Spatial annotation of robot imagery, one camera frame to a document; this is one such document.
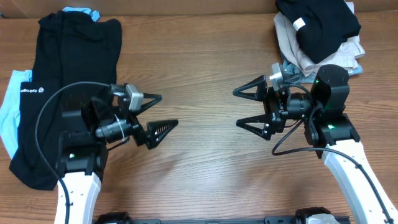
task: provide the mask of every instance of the pile of folded clothes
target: pile of folded clothes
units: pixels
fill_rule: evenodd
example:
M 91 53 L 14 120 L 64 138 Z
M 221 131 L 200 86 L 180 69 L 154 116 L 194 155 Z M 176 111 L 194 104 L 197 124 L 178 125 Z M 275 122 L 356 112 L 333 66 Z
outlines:
M 322 65 L 334 64 L 350 75 L 363 72 L 356 61 L 365 54 L 359 44 L 354 4 L 344 0 L 276 0 L 274 18 L 282 71 L 293 83 L 313 83 Z

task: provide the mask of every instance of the black cloth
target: black cloth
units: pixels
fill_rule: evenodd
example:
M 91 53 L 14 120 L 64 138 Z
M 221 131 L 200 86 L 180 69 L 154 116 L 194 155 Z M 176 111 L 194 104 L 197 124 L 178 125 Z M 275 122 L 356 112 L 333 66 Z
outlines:
M 61 87 L 80 81 L 116 83 L 116 64 L 121 50 L 121 25 L 116 19 L 93 22 L 82 12 L 58 12 L 39 21 L 32 82 L 21 84 L 19 148 L 10 170 L 28 187 L 52 190 L 57 180 L 37 153 L 34 131 L 44 103 Z M 78 109 L 91 96 L 111 104 L 108 91 L 80 85 L 53 99 L 41 117 L 40 148 L 55 167 L 59 158 L 58 139 L 65 130 L 62 111 Z
M 292 23 L 303 19 L 305 26 L 297 31 L 296 38 L 314 63 L 335 53 L 361 29 L 344 0 L 276 0 L 276 6 Z

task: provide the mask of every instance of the light blue fabric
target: light blue fabric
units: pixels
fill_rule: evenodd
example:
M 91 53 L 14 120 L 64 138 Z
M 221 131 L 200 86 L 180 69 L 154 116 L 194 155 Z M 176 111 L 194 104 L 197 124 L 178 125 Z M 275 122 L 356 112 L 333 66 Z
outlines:
M 75 8 L 75 7 L 65 7 L 62 9 L 64 12 L 84 12 L 85 14 L 91 16 L 91 19 L 96 22 L 100 19 L 100 13 L 97 10 L 92 11 L 90 8 Z
M 18 149 L 18 126 L 21 121 L 19 112 L 22 82 L 32 81 L 32 71 L 12 71 L 6 95 L 0 108 L 0 136 L 11 159 Z
M 282 74 L 284 81 L 291 82 L 295 84 L 300 83 L 313 83 L 315 81 L 315 77 L 317 74 L 315 72 L 311 73 L 309 76 L 305 76 L 301 70 L 294 64 L 290 63 L 286 58 L 285 55 L 280 53 L 282 56 Z M 348 70 L 348 75 L 358 75 L 363 73 L 362 66 L 358 64 L 358 68 Z

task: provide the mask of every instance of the white cloth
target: white cloth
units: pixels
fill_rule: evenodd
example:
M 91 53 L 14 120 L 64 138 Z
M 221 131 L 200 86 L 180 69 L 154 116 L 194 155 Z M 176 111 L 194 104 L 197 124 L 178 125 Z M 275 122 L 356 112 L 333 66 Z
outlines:
M 347 5 L 354 13 L 354 3 L 347 2 Z M 275 16 L 274 23 L 280 51 L 285 55 L 288 61 L 298 66 L 306 77 L 312 72 L 317 73 L 322 65 L 328 64 L 339 65 L 345 69 L 356 69 L 358 68 L 356 58 L 362 57 L 365 54 L 364 49 L 361 44 L 359 44 L 359 36 L 356 36 L 342 43 L 336 53 L 330 55 L 320 63 L 315 64 L 300 49 L 296 39 L 297 31 L 281 12 Z

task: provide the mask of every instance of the clothing label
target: clothing label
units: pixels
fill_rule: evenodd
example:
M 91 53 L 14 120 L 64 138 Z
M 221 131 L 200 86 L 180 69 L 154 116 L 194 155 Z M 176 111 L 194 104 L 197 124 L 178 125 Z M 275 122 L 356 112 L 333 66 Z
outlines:
M 294 21 L 294 23 L 293 23 L 293 27 L 294 27 L 294 29 L 296 29 L 296 31 L 299 31 L 299 29 L 301 27 L 303 27 L 304 25 L 305 25 L 305 22 L 301 17 L 299 19 L 297 19 L 296 21 Z
M 44 92 L 44 88 L 40 87 L 39 90 L 35 90 L 35 89 L 33 89 L 33 90 L 28 90 L 28 89 L 21 90 L 21 93 L 37 93 L 37 92 L 39 92 L 39 93 Z

